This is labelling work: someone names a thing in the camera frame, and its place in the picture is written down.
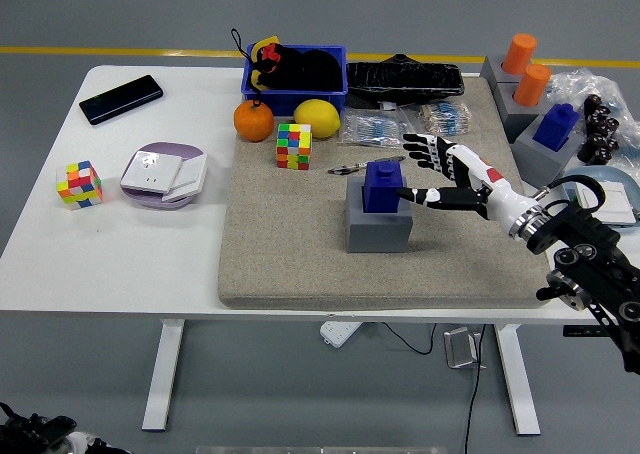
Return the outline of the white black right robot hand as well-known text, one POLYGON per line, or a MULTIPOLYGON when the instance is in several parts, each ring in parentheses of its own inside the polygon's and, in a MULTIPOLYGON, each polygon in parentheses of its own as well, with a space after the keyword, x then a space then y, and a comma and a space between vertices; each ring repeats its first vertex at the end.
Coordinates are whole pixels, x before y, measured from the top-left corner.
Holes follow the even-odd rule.
POLYGON ((504 176, 470 148, 430 134, 405 134, 403 148, 421 168, 453 181, 453 187, 396 190, 405 200, 438 210, 474 211, 510 237, 520 234, 537 202, 517 193, 504 176))

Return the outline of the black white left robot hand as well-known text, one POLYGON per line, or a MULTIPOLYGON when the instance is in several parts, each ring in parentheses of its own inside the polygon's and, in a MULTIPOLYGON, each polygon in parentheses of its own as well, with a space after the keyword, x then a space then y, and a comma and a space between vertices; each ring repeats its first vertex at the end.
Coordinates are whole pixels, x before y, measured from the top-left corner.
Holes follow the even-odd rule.
POLYGON ((1 403, 7 416, 1 424, 2 453, 129 453, 92 434, 78 431, 77 423, 67 416, 48 418, 37 413, 24 417, 1 403))

